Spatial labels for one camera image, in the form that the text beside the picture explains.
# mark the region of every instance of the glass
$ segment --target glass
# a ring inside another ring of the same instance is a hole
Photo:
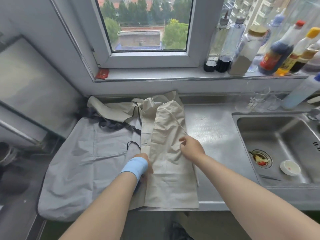
[[[280,93],[280,94],[270,94],[266,99],[259,103],[254,110],[260,113],[266,112],[268,110],[274,111],[281,106],[283,99],[289,93]]]
[[[193,0],[97,0],[113,52],[186,51]]]
[[[235,109],[238,112],[250,113],[254,108],[264,101],[264,98],[270,93],[269,86],[261,86],[257,80],[247,82],[244,92],[241,92],[235,102]]]

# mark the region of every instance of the white bottle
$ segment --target white bottle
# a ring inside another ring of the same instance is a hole
[[[317,76],[309,76],[297,88],[295,88],[283,101],[284,109],[293,109],[311,94],[320,89],[320,73]]]

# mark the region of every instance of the yellow bottle cap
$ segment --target yellow bottle cap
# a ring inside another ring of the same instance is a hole
[[[313,39],[315,38],[318,34],[320,33],[320,28],[318,27],[313,27],[310,28],[309,32],[306,34],[306,37]]]

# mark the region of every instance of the gray fabric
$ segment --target gray fabric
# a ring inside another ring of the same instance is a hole
[[[137,118],[129,122],[141,128]],[[70,222],[94,201],[140,149],[140,135],[126,128],[110,131],[88,118],[78,121],[47,170],[39,199],[39,214]]]

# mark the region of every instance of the blue wristband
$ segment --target blue wristband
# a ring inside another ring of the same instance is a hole
[[[148,169],[148,162],[143,157],[134,157],[130,159],[120,173],[131,172],[137,177],[139,181],[141,175]]]

